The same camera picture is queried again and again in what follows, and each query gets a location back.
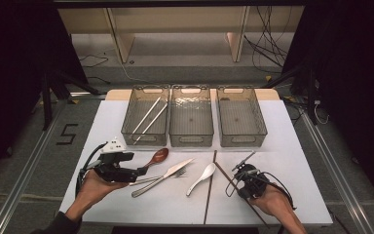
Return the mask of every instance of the clear plastic bin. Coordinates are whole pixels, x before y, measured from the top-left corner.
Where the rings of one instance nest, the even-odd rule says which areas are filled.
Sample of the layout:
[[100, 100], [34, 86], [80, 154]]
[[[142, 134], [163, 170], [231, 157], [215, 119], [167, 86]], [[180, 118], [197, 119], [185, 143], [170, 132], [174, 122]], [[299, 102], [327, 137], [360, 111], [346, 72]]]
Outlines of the clear plastic bin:
[[167, 145], [167, 86], [134, 86], [121, 133], [127, 145]]
[[171, 146], [211, 147], [214, 128], [209, 87], [173, 86], [171, 90]]
[[254, 88], [218, 87], [217, 113], [222, 147], [262, 145], [267, 129]]

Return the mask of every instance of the white plastic knife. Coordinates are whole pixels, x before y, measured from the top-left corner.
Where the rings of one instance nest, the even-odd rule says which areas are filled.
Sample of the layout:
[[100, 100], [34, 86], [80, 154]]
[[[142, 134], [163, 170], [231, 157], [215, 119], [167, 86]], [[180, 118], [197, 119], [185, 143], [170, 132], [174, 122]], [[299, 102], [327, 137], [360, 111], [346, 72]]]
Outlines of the white plastic knife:
[[167, 170], [167, 172], [162, 175], [159, 179], [157, 179], [156, 181], [148, 184], [147, 186], [143, 187], [143, 188], [140, 188], [138, 190], [135, 190], [132, 192], [131, 196], [132, 197], [138, 197], [139, 195], [145, 193], [146, 191], [148, 191], [150, 188], [154, 187], [155, 185], [157, 185], [158, 183], [160, 183], [161, 181], [163, 181], [164, 179], [166, 179], [167, 177], [173, 175], [174, 173], [176, 173], [179, 169], [181, 169], [182, 167], [186, 166], [187, 164], [189, 164], [191, 161], [193, 161], [194, 158], [191, 158], [191, 159], [187, 159], [181, 163], [178, 163], [174, 166], [172, 166], [171, 168], [169, 168]]

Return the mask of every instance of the table surface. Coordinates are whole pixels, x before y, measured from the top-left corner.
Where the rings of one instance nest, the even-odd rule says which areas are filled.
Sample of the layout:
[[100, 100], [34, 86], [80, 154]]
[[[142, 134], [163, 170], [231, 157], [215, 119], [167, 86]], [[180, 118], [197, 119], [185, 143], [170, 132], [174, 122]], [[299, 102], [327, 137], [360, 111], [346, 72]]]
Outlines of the table surface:
[[[87, 161], [91, 152], [100, 144], [114, 137], [124, 143], [120, 133], [126, 114], [128, 101], [125, 98], [129, 91], [112, 91], [107, 95], [110, 100], [101, 102], [93, 121], [87, 142], [70, 184], [65, 193], [60, 210], [66, 211], [74, 200], [76, 176]], [[108, 225], [229, 225], [249, 226], [263, 225], [262, 220], [248, 204], [235, 192], [231, 197], [226, 195], [228, 180], [216, 169], [209, 189], [207, 179], [187, 197], [187, 189], [196, 181], [206, 165], [213, 161], [214, 150], [217, 150], [216, 162], [232, 176], [232, 169], [251, 150], [256, 152], [247, 163], [263, 172], [276, 176], [286, 186], [293, 197], [295, 211], [301, 222], [308, 226], [325, 226], [332, 223], [331, 217], [319, 193], [318, 186], [307, 163], [297, 135], [287, 114], [283, 102], [277, 99], [272, 90], [256, 90], [260, 108], [265, 120], [268, 134], [261, 147], [222, 148], [219, 145], [218, 123], [213, 117], [214, 137], [212, 147], [177, 148], [171, 147], [165, 162], [150, 167], [147, 175], [161, 176], [167, 169], [185, 159], [195, 158], [186, 169], [183, 177], [167, 178], [151, 190], [137, 198], [131, 193], [146, 184], [129, 186], [109, 194], [104, 200], [93, 206], [83, 218], [84, 222]], [[217, 116], [215, 102], [212, 102], [213, 116]], [[120, 165], [124, 168], [138, 168], [145, 165], [152, 155], [162, 147], [127, 146], [127, 151], [134, 152], [134, 158]], [[263, 214], [269, 224], [279, 224], [272, 217]]]

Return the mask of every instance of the wire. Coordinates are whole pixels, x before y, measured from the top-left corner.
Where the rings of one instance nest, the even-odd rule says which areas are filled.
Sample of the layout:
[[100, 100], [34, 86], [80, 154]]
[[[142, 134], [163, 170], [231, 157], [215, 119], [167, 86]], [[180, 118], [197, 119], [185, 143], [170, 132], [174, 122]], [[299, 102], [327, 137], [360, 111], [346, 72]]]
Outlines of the wire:
[[327, 210], [329, 211], [330, 215], [342, 226], [342, 228], [345, 230], [347, 234], [351, 234], [351, 232], [348, 230], [348, 228], [343, 224], [343, 222], [336, 216], [334, 212], [332, 212], [328, 207]]
[[[254, 53], [257, 52], [259, 54], [259, 63], [260, 63], [260, 57], [263, 56], [264, 58], [266, 58], [266, 59], [270, 60], [271, 62], [273, 62], [275, 65], [277, 65], [279, 67], [282, 67], [281, 60], [285, 61], [285, 57], [287, 55], [287, 52], [285, 50], [283, 50], [282, 48], [280, 48], [276, 42], [278, 42], [281, 39], [281, 37], [283, 36], [283, 34], [285, 33], [285, 31], [286, 31], [286, 29], [288, 27], [288, 24], [290, 22], [291, 13], [292, 13], [292, 7], [290, 7], [289, 15], [288, 15], [288, 18], [287, 18], [286, 25], [284, 26], [283, 32], [281, 33], [281, 35], [279, 36], [279, 38], [276, 39], [276, 40], [273, 38], [272, 32], [271, 32], [271, 16], [272, 16], [273, 7], [272, 6], [267, 7], [266, 12], [264, 13], [264, 16], [260, 12], [259, 7], [257, 7], [256, 9], [257, 9], [257, 12], [259, 14], [259, 17], [260, 17], [261, 21], [263, 22], [262, 35], [258, 39], [257, 43], [251, 42], [250, 40], [247, 39], [246, 36], [244, 36], [244, 38], [246, 39], [246, 41], [248, 42], [248, 44], [253, 49], [253, 55], [252, 55], [253, 65], [258, 70], [261, 70], [261, 71], [272, 72], [272, 73], [280, 73], [280, 72], [263, 70], [263, 69], [257, 67], [257, 65], [254, 62]], [[265, 46], [264, 47], [262, 47], [262, 46], [259, 45], [260, 42], [262, 41], [262, 39], [264, 39], [264, 41], [265, 41]], [[270, 43], [270, 47], [272, 48], [271, 50], [267, 49], [267, 45], [266, 45], [267, 42]], [[264, 52], [271, 53], [275, 57], [275, 59], [270, 58]]]
[[227, 189], [230, 187], [230, 182], [229, 182], [229, 184], [227, 184], [227, 187], [226, 187], [226, 189], [224, 190], [224, 192], [226, 193], [226, 195], [228, 196], [228, 197], [232, 197], [233, 196], [233, 193], [235, 192], [235, 187], [233, 187], [233, 191], [229, 194], [229, 193], [227, 193]]
[[95, 155], [95, 153], [101, 149], [102, 147], [104, 147], [108, 142], [105, 142], [101, 145], [99, 145], [91, 154], [90, 156], [88, 157], [87, 159], [87, 162], [84, 164], [84, 167], [80, 170], [80, 172], [78, 172], [78, 176], [77, 176], [77, 183], [75, 184], [75, 197], [78, 195], [78, 192], [80, 191], [81, 189], [81, 185], [83, 184], [83, 181], [84, 181], [84, 176], [85, 174], [87, 173], [87, 167], [88, 167], [88, 164], [90, 163], [91, 159], [93, 158], [93, 156]]
[[104, 59], [104, 60], [101, 61], [101, 62], [99, 62], [99, 63], [96, 63], [96, 64], [94, 64], [94, 65], [91, 65], [91, 66], [83, 65], [83, 67], [95, 67], [95, 66], [98, 66], [98, 65], [103, 64], [103, 63], [105, 63], [105, 62], [108, 61], [108, 58], [107, 58], [107, 57], [98, 57], [98, 56], [94, 56], [94, 55], [87, 55], [87, 56], [85, 56], [85, 57], [83, 57], [83, 58], [80, 58], [80, 61], [81, 61], [81, 60], [84, 60], [84, 59], [87, 59], [87, 58], [89, 58], [89, 57], [94, 57], [94, 58], [97, 58], [97, 59]]
[[97, 80], [100, 80], [100, 81], [103, 81], [105, 83], [107, 83], [108, 85], [111, 85], [111, 82], [107, 81], [107, 80], [104, 80], [104, 79], [101, 79], [97, 76], [90, 76], [90, 77], [87, 77], [88, 79], [97, 79]]
[[165, 88], [165, 86], [163, 86], [163, 84], [160, 84], [160, 83], [157, 83], [157, 82], [151, 82], [151, 81], [147, 81], [147, 80], [143, 80], [143, 79], [137, 79], [137, 78], [130, 77], [129, 74], [127, 73], [126, 68], [124, 67], [123, 63], [119, 62], [119, 64], [121, 65], [121, 67], [123, 67], [124, 73], [126, 74], [127, 78], [129, 78], [129, 80], [132, 80], [132, 81], [141, 81], [141, 82], [145, 82], [145, 83], [152, 84], [152, 85], [158, 85], [158, 86], [160, 86], [162, 88]]
[[282, 85], [282, 86], [276, 86], [275, 89], [282, 89], [288, 86], [291, 86], [292, 84]]
[[272, 186], [274, 186], [274, 187], [276, 187], [276, 189], [278, 189], [278, 190], [280, 190], [286, 197], [287, 197], [287, 199], [289, 200], [289, 203], [290, 203], [290, 205], [291, 205], [291, 207], [293, 208], [293, 210], [296, 210], [296, 208], [294, 208], [294, 206], [293, 206], [293, 198], [291, 197], [291, 195], [290, 195], [290, 192], [287, 190], [287, 188], [284, 186], [284, 184], [278, 179], [278, 178], [276, 178], [274, 175], [272, 175], [272, 174], [270, 174], [270, 173], [267, 173], [267, 172], [263, 172], [263, 173], [260, 173], [260, 174], [267, 174], [267, 175], [269, 175], [269, 176], [271, 176], [271, 177], [273, 177], [280, 185], [281, 185], [281, 187], [279, 187], [279, 186], [277, 186], [277, 185], [275, 185], [274, 183], [272, 183], [272, 182], [268, 182], [270, 185], [272, 185]]
[[290, 118], [291, 121], [295, 121], [293, 123], [293, 127], [297, 124], [297, 122], [300, 120], [302, 115], [305, 113], [305, 110], [307, 109], [308, 105], [306, 103], [299, 103], [299, 102], [293, 102], [287, 97], [280, 97], [281, 100], [283, 100], [283, 103], [286, 106], [294, 108], [298, 115], [296, 118]]
[[326, 121], [325, 121], [325, 122], [321, 122], [320, 119], [318, 118], [317, 108], [318, 108], [318, 104], [315, 105], [315, 115], [316, 115], [318, 121], [319, 121], [321, 124], [327, 124], [327, 122], [329, 122], [329, 115], [326, 116]]

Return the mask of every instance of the right hand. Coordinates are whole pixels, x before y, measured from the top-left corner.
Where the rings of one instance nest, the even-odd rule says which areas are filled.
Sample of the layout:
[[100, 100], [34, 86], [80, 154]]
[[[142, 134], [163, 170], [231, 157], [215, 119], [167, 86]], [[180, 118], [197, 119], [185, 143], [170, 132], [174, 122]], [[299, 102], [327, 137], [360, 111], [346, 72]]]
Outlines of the right hand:
[[287, 197], [276, 187], [268, 184], [261, 197], [250, 198], [248, 202], [260, 208], [267, 215], [277, 218], [289, 233], [307, 233]]

